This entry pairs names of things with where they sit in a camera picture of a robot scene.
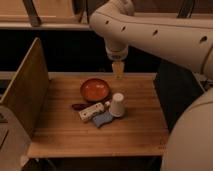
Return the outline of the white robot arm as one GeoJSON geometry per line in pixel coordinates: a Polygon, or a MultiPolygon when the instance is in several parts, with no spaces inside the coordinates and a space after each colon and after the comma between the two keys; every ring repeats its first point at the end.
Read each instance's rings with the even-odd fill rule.
{"type": "MultiPolygon", "coordinates": [[[[213,20],[136,17],[131,0],[109,0],[90,17],[107,55],[123,60],[133,46],[213,80],[213,20]]],[[[213,171],[213,88],[179,117],[160,171],[213,171]]]]}

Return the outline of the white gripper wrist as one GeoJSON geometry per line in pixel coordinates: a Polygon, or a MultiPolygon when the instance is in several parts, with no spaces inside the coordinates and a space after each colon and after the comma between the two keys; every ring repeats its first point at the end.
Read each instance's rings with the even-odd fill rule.
{"type": "Polygon", "coordinates": [[[112,70],[113,74],[117,79],[120,79],[123,76],[124,72],[124,63],[122,60],[124,60],[128,55],[128,48],[124,48],[120,51],[112,51],[109,49],[106,49],[107,56],[110,60],[114,61],[112,63],[112,70]]]}

